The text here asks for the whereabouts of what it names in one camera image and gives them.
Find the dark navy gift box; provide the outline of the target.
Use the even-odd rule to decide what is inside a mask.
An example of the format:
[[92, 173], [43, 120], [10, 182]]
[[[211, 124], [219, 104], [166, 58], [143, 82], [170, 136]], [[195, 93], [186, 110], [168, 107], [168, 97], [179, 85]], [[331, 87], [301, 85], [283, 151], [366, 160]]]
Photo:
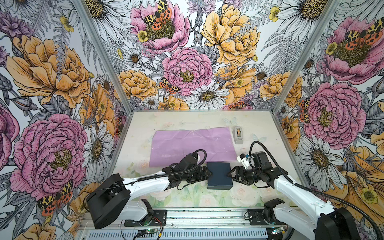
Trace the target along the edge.
[[233, 187], [233, 180], [228, 176], [231, 171], [230, 163], [207, 163], [207, 169], [212, 173], [208, 179], [208, 190], [230, 190]]

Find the purple wrapping paper sheet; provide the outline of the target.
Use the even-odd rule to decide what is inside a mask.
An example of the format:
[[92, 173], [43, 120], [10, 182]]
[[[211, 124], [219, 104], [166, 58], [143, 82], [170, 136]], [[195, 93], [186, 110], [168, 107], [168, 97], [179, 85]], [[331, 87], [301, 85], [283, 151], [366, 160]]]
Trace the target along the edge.
[[206, 162], [235, 162], [236, 151], [230, 128], [157, 131], [152, 139], [150, 167], [166, 167], [203, 149]]

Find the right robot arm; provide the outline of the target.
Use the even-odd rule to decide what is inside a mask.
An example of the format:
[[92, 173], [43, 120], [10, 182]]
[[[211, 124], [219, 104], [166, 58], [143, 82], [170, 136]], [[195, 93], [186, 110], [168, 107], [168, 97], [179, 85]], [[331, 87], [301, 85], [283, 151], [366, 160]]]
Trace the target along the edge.
[[242, 154], [238, 157], [241, 166], [234, 167], [228, 177], [250, 186], [262, 181], [299, 207], [295, 210], [281, 199], [264, 204], [262, 212], [248, 211], [251, 224], [265, 222], [268, 225], [286, 224], [310, 240], [359, 240], [358, 228], [352, 214], [345, 208], [337, 209], [330, 201], [323, 201], [310, 191], [298, 187], [288, 173], [273, 167], [265, 152]]

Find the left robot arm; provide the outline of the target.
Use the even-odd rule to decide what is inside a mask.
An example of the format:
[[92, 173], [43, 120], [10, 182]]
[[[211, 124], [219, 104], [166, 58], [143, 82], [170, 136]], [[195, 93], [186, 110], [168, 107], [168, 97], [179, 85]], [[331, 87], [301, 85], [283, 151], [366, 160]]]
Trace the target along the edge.
[[159, 222], [160, 212], [154, 210], [143, 196], [207, 181], [213, 173], [204, 166], [197, 150], [186, 155], [179, 163], [173, 163], [157, 173], [139, 178], [122, 178], [120, 174], [108, 177], [95, 191], [85, 198], [94, 228], [103, 229], [115, 221], [131, 221], [146, 226], [151, 221]]

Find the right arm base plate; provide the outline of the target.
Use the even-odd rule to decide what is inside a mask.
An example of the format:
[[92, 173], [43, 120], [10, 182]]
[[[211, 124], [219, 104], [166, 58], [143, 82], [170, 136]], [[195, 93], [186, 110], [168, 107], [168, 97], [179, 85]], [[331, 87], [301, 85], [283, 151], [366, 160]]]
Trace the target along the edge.
[[251, 226], [283, 226], [286, 225], [276, 219], [272, 210], [248, 209], [243, 215], [243, 219], [248, 221]]

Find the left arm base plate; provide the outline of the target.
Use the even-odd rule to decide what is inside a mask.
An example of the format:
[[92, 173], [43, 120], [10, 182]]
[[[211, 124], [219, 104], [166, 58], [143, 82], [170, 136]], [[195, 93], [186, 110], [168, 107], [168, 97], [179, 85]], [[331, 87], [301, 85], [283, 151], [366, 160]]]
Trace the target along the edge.
[[152, 214], [146, 215], [138, 222], [125, 220], [124, 227], [164, 227], [167, 222], [167, 214], [167, 210], [154, 210]]

